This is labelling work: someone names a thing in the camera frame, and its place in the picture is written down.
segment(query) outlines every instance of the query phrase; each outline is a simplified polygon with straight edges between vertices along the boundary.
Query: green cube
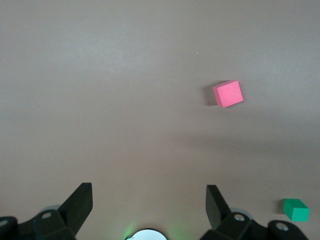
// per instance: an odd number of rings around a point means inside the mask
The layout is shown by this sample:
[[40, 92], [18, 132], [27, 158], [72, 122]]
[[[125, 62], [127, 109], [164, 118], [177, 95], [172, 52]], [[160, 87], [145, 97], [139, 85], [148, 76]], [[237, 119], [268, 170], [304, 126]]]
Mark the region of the green cube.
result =
[[284, 199], [283, 212], [294, 222], [306, 222], [308, 220], [309, 208], [300, 199]]

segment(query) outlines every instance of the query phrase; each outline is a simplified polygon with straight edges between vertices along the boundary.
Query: black mechanical bracket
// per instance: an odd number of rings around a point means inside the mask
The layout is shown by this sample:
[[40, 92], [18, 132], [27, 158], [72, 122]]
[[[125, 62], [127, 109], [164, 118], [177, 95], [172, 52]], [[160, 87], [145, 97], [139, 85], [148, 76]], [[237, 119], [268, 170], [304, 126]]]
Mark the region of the black mechanical bracket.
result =
[[274, 220], [264, 227], [243, 213], [231, 212], [216, 185], [206, 188], [205, 209], [212, 229], [200, 240], [308, 240], [290, 222]]
[[93, 208], [92, 184], [82, 183], [58, 210], [46, 210], [24, 223], [0, 217], [0, 240], [76, 240]]

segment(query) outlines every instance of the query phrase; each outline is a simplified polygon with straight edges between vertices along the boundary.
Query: white circular object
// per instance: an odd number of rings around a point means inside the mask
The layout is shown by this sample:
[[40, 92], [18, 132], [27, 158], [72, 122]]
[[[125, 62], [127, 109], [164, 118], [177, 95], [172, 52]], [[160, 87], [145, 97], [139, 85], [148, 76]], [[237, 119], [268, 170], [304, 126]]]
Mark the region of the white circular object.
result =
[[138, 231], [132, 237], [127, 238], [126, 240], [167, 240], [160, 232], [152, 229], [144, 229]]

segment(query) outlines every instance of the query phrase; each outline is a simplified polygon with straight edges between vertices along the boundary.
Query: pink block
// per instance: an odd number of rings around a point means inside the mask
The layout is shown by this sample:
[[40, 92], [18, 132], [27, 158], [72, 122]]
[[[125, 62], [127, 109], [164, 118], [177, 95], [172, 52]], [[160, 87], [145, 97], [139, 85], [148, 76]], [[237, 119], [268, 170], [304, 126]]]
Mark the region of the pink block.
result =
[[235, 80], [226, 81], [212, 88], [216, 102], [220, 107], [226, 108], [244, 100], [240, 90], [239, 82]]

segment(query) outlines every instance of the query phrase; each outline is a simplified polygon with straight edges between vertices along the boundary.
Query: cube top face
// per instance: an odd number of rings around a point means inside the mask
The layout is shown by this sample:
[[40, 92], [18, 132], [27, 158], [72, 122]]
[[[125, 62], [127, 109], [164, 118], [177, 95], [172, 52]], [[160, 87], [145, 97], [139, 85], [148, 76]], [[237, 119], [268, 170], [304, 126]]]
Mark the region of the cube top face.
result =
[[287, 198], [284, 200], [283, 212], [291, 221], [306, 222], [309, 208], [299, 199]]
[[230, 80], [212, 88], [217, 104], [226, 108], [242, 102], [243, 96], [237, 80]]

